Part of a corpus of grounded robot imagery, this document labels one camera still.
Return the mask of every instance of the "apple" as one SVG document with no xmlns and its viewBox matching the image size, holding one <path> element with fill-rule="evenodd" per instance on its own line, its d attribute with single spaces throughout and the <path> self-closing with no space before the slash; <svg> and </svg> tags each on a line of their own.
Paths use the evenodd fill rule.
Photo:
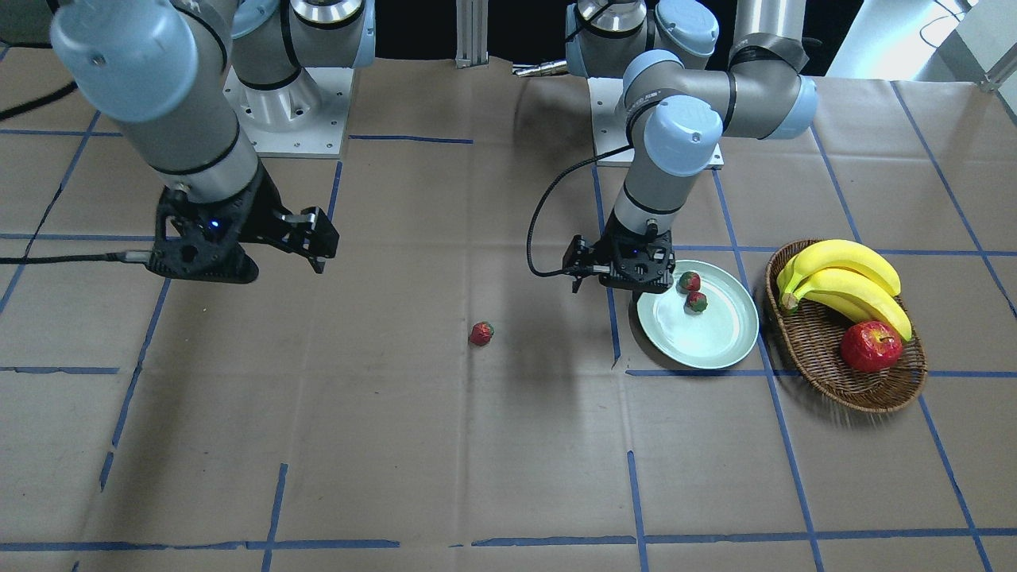
<svg viewBox="0 0 1017 572">
<path fill-rule="evenodd" d="M 893 328 L 873 320 L 847 330 L 840 342 L 840 355 L 859 371 L 886 369 L 900 357 L 904 344 Z"/>
</svg>

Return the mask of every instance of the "round plate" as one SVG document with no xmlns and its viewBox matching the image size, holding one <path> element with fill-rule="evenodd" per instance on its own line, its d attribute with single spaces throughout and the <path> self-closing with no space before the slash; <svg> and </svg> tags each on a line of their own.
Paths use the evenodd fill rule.
<svg viewBox="0 0 1017 572">
<path fill-rule="evenodd" d="M 702 313 L 685 309 L 686 293 L 678 277 L 699 273 L 706 294 Z M 733 276 L 700 261 L 677 261 L 674 286 L 663 294 L 643 294 L 636 304 L 640 324 L 657 349 L 678 363 L 718 369 L 741 361 L 759 333 L 760 319 L 752 296 Z"/>
</svg>

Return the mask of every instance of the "red strawberry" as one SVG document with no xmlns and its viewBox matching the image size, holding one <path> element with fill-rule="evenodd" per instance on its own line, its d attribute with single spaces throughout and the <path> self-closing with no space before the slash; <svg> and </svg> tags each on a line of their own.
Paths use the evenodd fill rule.
<svg viewBox="0 0 1017 572">
<path fill-rule="evenodd" d="M 678 278 L 678 287 L 689 292 L 698 292 L 700 288 L 700 277 L 695 272 L 686 272 Z"/>
<path fill-rule="evenodd" d="M 685 307 L 693 311 L 700 312 L 706 309 L 706 294 L 703 292 L 689 292 L 689 297 L 685 298 Z"/>
<path fill-rule="evenodd" d="M 494 335 L 494 327 L 488 322 L 479 322 L 473 326 L 470 332 L 470 343 L 476 346 L 486 346 Z"/>
</svg>

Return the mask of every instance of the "light blue joint cap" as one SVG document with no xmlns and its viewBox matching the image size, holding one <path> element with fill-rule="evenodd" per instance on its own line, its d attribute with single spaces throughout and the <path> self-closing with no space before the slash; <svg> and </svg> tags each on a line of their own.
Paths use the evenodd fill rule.
<svg viewBox="0 0 1017 572">
<path fill-rule="evenodd" d="M 565 6 L 565 38 L 576 32 L 576 4 Z M 589 77 L 586 71 L 586 62 L 583 61 L 583 50 L 579 46 L 579 36 L 573 38 L 572 42 L 565 43 L 565 63 L 569 73 L 577 77 Z"/>
<path fill-rule="evenodd" d="M 374 0 L 364 4 L 364 26 L 360 28 L 360 46 L 353 58 L 353 67 L 367 67 L 374 63 Z"/>
<path fill-rule="evenodd" d="M 654 12 L 659 30 L 693 55 L 713 55 L 720 36 L 717 16 L 696 0 L 660 0 Z"/>
<path fill-rule="evenodd" d="M 139 123 L 180 105 L 197 76 L 197 46 L 169 0 L 77 0 L 50 42 L 92 105 Z"/>
<path fill-rule="evenodd" d="M 629 92 L 629 87 L 632 85 L 633 81 L 636 80 L 636 76 L 643 73 L 650 68 L 651 65 L 660 63 L 662 61 L 673 61 L 682 69 L 685 65 L 681 63 L 678 56 L 675 56 L 667 50 L 650 50 L 649 52 L 643 52 L 642 54 L 633 58 L 630 62 L 629 67 L 625 68 L 624 75 L 621 76 L 621 98 L 625 97 L 625 93 Z"/>
<path fill-rule="evenodd" d="M 676 177 L 691 177 L 710 163 L 723 131 L 720 115 L 703 100 L 671 96 L 653 109 L 643 142 L 657 167 Z"/>
<path fill-rule="evenodd" d="M 239 40 L 268 21 L 279 9 L 279 0 L 240 0 L 233 16 L 233 39 Z"/>
<path fill-rule="evenodd" d="M 801 84 L 798 88 L 798 98 L 794 100 L 791 111 L 787 112 L 787 117 L 780 123 L 780 126 L 764 138 L 793 139 L 813 124 L 813 118 L 816 117 L 816 106 L 819 105 L 820 101 L 820 96 L 816 92 L 816 81 L 804 75 L 798 77 L 801 78 Z"/>
</svg>

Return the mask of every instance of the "brown basket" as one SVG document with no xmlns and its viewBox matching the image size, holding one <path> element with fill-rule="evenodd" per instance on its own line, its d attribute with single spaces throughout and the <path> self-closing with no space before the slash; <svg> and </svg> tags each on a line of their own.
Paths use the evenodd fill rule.
<svg viewBox="0 0 1017 572">
<path fill-rule="evenodd" d="M 791 316 L 781 312 L 777 275 L 787 261 L 819 240 L 799 240 L 777 250 L 766 266 L 766 309 L 780 333 L 781 349 L 816 389 L 851 409 L 889 413 L 914 401 L 925 386 L 929 368 L 921 340 L 914 332 L 893 367 L 875 374 L 852 369 L 840 357 L 840 341 L 851 322 L 812 300 L 801 300 Z M 907 308 L 900 296 L 897 301 Z"/>
</svg>

